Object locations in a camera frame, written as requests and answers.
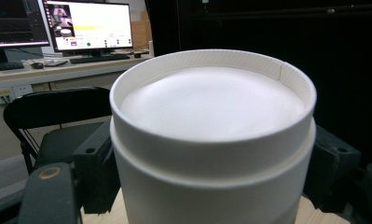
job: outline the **second monitor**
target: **second monitor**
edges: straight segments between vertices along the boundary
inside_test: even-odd
[[[90,54],[131,49],[129,4],[43,0],[55,52]]]

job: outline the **screen display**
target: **screen display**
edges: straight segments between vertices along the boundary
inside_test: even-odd
[[[128,4],[43,0],[56,52],[132,48]]]
[[[49,46],[36,0],[0,0],[0,48]]]

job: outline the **computer mouse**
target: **computer mouse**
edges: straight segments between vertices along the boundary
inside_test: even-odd
[[[31,66],[33,69],[42,69],[44,68],[44,65],[42,63],[32,63]]]

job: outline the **wooden table surface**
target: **wooden table surface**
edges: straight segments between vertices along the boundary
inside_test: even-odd
[[[119,191],[110,213],[82,214],[84,224],[128,224],[122,190]],[[330,213],[314,209],[312,203],[302,197],[299,202],[296,224],[350,224],[349,221]]]

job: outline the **white cylindrical container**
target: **white cylindrical container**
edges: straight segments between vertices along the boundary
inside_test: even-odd
[[[293,65],[177,52],[125,72],[110,102],[130,224],[294,223],[316,90]]]

